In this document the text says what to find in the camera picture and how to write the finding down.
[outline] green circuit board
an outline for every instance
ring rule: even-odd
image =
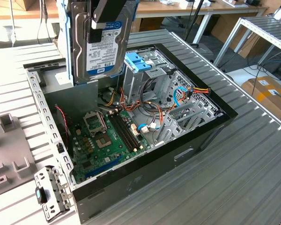
[[[118,115],[125,120],[126,127],[132,134],[130,125],[133,122],[128,113],[121,111]],[[98,132],[94,136],[90,135],[83,119],[69,127],[73,139],[73,175],[78,184],[88,177],[110,169],[114,165],[133,158],[150,148],[147,140],[142,134],[139,134],[138,138],[135,137],[135,140],[142,148],[131,151],[131,148],[129,149],[120,138],[108,115],[103,116],[103,119],[107,127],[106,133]],[[100,123],[94,119],[87,121],[87,123],[91,128],[100,126]]]

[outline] workbench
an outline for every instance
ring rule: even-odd
[[[269,47],[269,49],[266,51],[266,53],[258,62],[259,64],[261,64],[266,59],[266,57],[269,55],[269,53],[273,50],[275,46],[281,49],[281,22],[280,21],[275,20],[270,15],[261,16],[259,18],[256,17],[239,18],[239,20],[235,24],[235,27],[233,28],[232,32],[227,38],[227,41],[225,42],[224,46],[222,47],[221,51],[219,52],[218,56],[214,61],[215,66],[219,65],[224,54],[229,48],[233,38],[236,36],[237,32],[242,26],[247,28],[247,31],[242,37],[242,39],[240,40],[239,44],[237,45],[235,49],[236,53],[241,49],[244,42],[247,40],[248,36],[251,33],[258,35],[261,38],[264,38],[265,40],[267,40],[272,44],[271,47]]]
[[[58,18],[58,11],[55,0],[47,0],[47,11],[49,20]],[[199,43],[203,32],[211,18],[215,14],[241,14],[241,13],[257,13],[256,16],[261,16],[268,7],[249,6],[248,8],[233,8],[222,0],[212,3],[210,7],[202,7],[199,15],[203,15],[202,22],[198,32],[193,40],[193,43]],[[141,19],[150,17],[166,17],[166,16],[184,16],[189,15],[191,7],[181,8],[179,3],[174,3],[172,6],[161,4],[158,0],[155,2],[141,1],[139,3],[136,20],[133,22],[133,32],[138,32],[140,29]],[[196,8],[193,8],[192,15],[195,13]],[[29,11],[14,10],[15,19],[36,19],[39,18],[39,3],[36,1]],[[9,8],[0,7],[0,20],[10,19]]]
[[[207,149],[86,224],[279,224],[281,121],[174,33],[133,33],[128,47],[153,43],[164,44],[238,116]],[[22,64],[57,58],[52,44],[0,49],[0,114],[19,117],[38,169],[55,159]],[[0,224],[47,224],[35,186],[31,181],[0,195]],[[75,225],[79,218],[70,211],[53,224]]]

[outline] motherboard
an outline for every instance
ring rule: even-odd
[[[90,112],[79,123],[70,125],[76,182],[81,183],[150,149],[134,126],[126,111],[106,115]]]

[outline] ram slot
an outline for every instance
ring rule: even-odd
[[[140,147],[140,145],[137,143],[137,141],[135,140],[133,134],[131,133],[131,131],[129,130],[129,128],[126,126],[126,124],[123,122],[123,118],[121,116],[117,116],[116,120],[118,122],[118,124],[120,125],[120,127],[124,127],[124,132],[126,133],[126,135],[129,137],[130,141],[133,143],[134,147],[136,149],[138,149]]]
[[[127,128],[126,124],[123,122],[122,117],[119,115],[110,116],[110,121],[116,132],[128,148],[129,152],[133,152],[134,149],[139,149],[140,145],[136,142],[135,138],[131,134],[130,130]]]

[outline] hard drive label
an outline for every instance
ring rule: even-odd
[[[110,71],[115,63],[118,53],[116,37],[121,33],[122,22],[108,22],[102,32],[102,40],[87,45],[86,70],[90,75]]]

